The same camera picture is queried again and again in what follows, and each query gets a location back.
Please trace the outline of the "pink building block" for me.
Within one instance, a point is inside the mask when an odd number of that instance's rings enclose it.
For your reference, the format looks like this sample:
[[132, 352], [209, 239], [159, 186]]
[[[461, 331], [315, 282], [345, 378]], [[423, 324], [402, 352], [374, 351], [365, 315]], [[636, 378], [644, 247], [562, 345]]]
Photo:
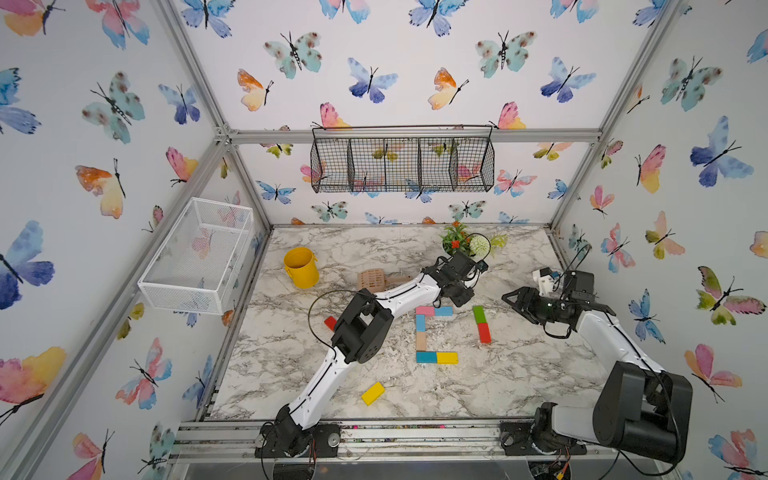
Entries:
[[425, 317], [432, 317], [435, 315], [435, 308], [431, 306], [419, 306], [415, 309], [415, 313]]

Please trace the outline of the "green building block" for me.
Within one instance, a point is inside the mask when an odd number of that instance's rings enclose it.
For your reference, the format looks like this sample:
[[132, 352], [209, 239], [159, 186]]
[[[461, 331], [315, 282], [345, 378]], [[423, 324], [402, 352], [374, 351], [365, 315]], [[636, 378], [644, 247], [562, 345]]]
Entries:
[[472, 308], [472, 311], [473, 311], [474, 320], [478, 325], [487, 323], [485, 311], [482, 306], [476, 305]]

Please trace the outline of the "light blue building block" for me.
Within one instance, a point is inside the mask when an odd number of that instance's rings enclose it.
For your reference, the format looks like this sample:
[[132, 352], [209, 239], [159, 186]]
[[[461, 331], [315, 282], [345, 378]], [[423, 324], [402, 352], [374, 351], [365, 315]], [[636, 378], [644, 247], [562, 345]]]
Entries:
[[419, 333], [426, 332], [426, 316], [425, 315], [419, 314], [416, 316], [416, 331]]

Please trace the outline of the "natural wood building block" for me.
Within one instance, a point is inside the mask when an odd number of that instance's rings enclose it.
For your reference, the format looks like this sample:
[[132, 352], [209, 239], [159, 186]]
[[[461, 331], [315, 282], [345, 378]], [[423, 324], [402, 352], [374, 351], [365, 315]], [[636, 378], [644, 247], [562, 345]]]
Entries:
[[418, 352], [424, 352], [427, 350], [427, 337], [425, 332], [416, 332], [415, 346]]

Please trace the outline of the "red building block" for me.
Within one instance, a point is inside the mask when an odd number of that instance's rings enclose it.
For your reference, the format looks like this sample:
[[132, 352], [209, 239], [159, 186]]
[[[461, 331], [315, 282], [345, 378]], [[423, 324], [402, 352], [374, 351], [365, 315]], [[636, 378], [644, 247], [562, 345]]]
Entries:
[[490, 344], [492, 342], [492, 336], [487, 323], [477, 324], [478, 335], [482, 344]]
[[336, 329], [337, 325], [337, 319], [333, 316], [329, 316], [325, 319], [324, 324], [331, 330], [334, 331]]

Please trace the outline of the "small yellow building block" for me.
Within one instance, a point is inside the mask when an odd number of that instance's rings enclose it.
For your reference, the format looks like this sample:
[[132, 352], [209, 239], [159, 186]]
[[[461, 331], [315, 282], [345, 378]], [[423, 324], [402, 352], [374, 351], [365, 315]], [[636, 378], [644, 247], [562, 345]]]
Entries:
[[441, 365], [456, 365], [459, 363], [457, 352], [437, 352], [436, 362]]

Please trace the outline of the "teal building block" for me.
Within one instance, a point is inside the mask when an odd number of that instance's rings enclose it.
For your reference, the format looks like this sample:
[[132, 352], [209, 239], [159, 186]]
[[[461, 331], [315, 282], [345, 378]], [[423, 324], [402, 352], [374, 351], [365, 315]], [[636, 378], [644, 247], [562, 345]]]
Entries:
[[433, 351], [417, 351], [416, 361], [418, 364], [436, 364], [438, 362], [438, 355]]

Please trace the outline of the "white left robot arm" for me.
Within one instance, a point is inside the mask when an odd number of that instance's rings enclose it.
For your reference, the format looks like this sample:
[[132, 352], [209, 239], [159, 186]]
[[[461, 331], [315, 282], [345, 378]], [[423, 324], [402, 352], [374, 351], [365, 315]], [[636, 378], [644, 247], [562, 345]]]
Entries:
[[412, 280], [393, 289], [355, 292], [337, 318], [321, 366], [299, 396], [261, 427], [255, 456], [293, 458], [316, 445], [314, 434], [330, 400], [355, 366], [380, 351], [394, 320], [444, 298], [456, 307], [465, 305], [487, 270], [485, 260], [475, 261], [458, 251], [449, 258], [438, 257]]

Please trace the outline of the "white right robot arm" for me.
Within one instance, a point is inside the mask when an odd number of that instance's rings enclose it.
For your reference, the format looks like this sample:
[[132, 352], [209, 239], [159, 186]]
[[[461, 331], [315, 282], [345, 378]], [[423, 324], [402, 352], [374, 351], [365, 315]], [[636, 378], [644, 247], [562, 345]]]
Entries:
[[543, 452], [591, 443], [677, 465], [687, 448], [690, 382], [653, 361], [615, 312], [597, 302], [593, 274], [572, 271], [562, 279], [558, 294], [520, 287], [502, 299], [534, 325], [566, 325], [567, 334], [578, 334], [593, 350], [608, 377], [591, 407], [543, 403], [534, 416], [531, 442]]

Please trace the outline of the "yellow long building block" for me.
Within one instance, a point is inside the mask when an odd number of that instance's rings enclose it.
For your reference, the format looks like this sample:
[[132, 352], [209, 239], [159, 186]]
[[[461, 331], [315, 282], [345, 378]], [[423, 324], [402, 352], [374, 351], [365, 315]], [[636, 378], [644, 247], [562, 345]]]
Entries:
[[366, 406], [371, 406], [385, 392], [386, 388], [380, 382], [377, 382], [361, 395], [361, 400]]

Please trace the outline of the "artificial green flower plant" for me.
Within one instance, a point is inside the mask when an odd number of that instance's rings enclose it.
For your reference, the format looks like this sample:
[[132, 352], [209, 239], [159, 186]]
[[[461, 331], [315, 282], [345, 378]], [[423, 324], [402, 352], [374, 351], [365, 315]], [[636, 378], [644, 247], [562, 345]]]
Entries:
[[444, 228], [441, 243], [449, 256], [461, 252], [470, 258], [484, 259], [503, 249], [507, 245], [507, 236], [487, 237], [481, 233], [468, 232], [464, 223], [454, 221]]

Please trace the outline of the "beige plastic slotted scoop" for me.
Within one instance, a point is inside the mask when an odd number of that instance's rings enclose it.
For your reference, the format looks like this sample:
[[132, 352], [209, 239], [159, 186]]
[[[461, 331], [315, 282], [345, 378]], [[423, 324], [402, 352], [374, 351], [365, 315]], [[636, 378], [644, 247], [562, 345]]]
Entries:
[[413, 280], [414, 277], [411, 275], [387, 274], [383, 269], [369, 269], [358, 274], [356, 289], [367, 289], [371, 293], [379, 293], [400, 287]]

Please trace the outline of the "yellow cup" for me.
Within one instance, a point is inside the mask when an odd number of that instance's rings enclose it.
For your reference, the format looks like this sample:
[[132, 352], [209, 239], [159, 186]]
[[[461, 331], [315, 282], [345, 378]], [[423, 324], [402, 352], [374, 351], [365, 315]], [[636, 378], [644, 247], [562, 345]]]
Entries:
[[316, 257], [306, 247], [290, 250], [284, 256], [284, 268], [293, 284], [299, 289], [312, 288], [319, 281]]

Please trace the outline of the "white mesh wall basket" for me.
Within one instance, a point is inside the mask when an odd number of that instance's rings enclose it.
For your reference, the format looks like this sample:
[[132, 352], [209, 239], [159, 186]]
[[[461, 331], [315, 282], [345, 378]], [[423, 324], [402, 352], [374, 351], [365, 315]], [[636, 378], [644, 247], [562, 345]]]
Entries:
[[254, 233], [246, 206], [191, 198], [138, 280], [156, 309], [219, 315]]

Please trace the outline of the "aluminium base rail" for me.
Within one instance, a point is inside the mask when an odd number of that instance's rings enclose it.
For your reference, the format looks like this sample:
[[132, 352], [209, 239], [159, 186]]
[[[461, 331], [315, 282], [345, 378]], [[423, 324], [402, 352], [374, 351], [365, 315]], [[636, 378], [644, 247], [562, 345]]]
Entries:
[[294, 457], [276, 446], [275, 435], [260, 421], [188, 422], [179, 427], [170, 453], [174, 463], [420, 461], [420, 460], [573, 460], [611, 459], [607, 447], [579, 442], [550, 452], [528, 437], [525, 417], [406, 420], [325, 420], [310, 445]]

